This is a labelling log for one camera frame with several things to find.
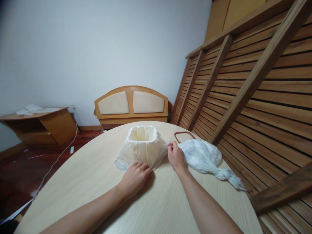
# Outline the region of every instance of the white cable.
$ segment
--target white cable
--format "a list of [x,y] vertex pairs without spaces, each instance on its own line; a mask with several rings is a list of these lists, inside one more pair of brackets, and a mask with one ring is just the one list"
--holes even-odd
[[[74,111],[75,111],[75,113],[77,114],[77,116],[78,116],[78,119],[79,119],[79,121],[80,121],[80,118],[79,118],[79,115],[78,115],[78,113],[76,112],[76,110],[74,109]],[[38,195],[38,192],[39,192],[39,190],[41,189],[41,186],[43,185],[43,183],[44,183],[44,181],[45,181],[45,178],[46,178],[46,176],[51,172],[51,170],[52,170],[52,167],[54,166],[54,164],[56,164],[57,163],[57,161],[59,160],[59,158],[63,155],[63,153],[71,146],[71,144],[75,141],[75,139],[76,139],[76,137],[77,137],[77,133],[78,133],[78,121],[76,121],[76,135],[75,135],[75,138],[72,140],[72,142],[66,147],[66,149],[64,149],[64,151],[58,156],[58,158],[56,159],[56,161],[52,164],[52,166],[50,167],[50,170],[48,171],[48,173],[43,177],[43,179],[42,179],[42,181],[41,181],[41,184],[40,184],[40,186],[39,186],[39,188],[38,188],[38,190],[37,190],[37,192],[35,193],[35,196],[33,197],[33,200],[32,201],[34,201],[35,200],[35,198],[37,197],[37,195]]]

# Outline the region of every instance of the headboard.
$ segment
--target headboard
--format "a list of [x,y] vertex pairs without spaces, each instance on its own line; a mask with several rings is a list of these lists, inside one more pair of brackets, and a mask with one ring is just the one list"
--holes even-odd
[[103,128],[155,120],[167,122],[168,98],[142,86],[113,89],[94,102],[95,114]]

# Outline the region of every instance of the white cloth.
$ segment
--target white cloth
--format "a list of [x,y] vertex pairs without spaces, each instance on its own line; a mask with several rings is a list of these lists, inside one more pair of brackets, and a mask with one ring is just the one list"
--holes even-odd
[[246,191],[234,171],[218,168],[222,154],[216,146],[200,139],[187,140],[178,146],[185,154],[186,163],[194,170],[204,174],[210,172],[219,180],[228,180],[234,188]]
[[115,165],[127,171],[134,162],[147,163],[155,170],[167,154],[167,143],[154,126],[137,126],[129,130],[128,136],[119,151]]
[[26,106],[26,110],[20,110],[16,112],[17,115],[33,115],[33,114],[42,114],[47,112],[59,111],[59,108],[41,108],[34,104]]

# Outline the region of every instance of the wooden nightstand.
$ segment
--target wooden nightstand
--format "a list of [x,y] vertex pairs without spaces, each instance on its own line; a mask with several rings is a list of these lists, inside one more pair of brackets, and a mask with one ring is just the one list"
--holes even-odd
[[63,145],[76,134],[76,123],[67,108],[61,107],[58,111],[34,115],[13,113],[1,116],[0,121],[27,145]]

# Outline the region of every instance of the light wood tabletop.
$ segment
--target light wood tabletop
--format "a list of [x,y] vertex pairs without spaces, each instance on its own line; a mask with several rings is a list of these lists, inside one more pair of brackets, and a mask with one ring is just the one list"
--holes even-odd
[[[78,207],[104,194],[121,180],[117,153],[131,127],[153,125],[166,141],[186,131],[176,125],[143,121],[125,124],[96,137],[71,156],[43,187],[15,233],[39,233]],[[183,142],[189,134],[178,134]],[[229,168],[223,161],[221,168]],[[262,233],[245,192],[227,181],[189,167],[196,180],[216,199],[244,233]],[[95,233],[199,233],[183,187],[166,157],[146,187],[115,211]]]

